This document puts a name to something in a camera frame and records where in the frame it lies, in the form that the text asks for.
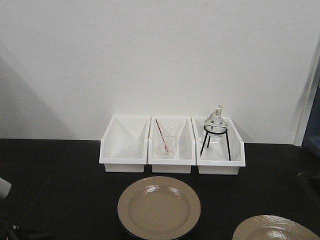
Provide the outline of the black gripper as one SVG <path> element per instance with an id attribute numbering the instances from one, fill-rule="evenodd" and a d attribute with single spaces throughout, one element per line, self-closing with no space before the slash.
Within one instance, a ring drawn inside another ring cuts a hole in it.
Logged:
<path id="1" fill-rule="evenodd" d="M 27 240 L 26 233 L 17 225 L 8 222 L 5 215 L 0 216 L 0 239 L 1 240 Z"/>

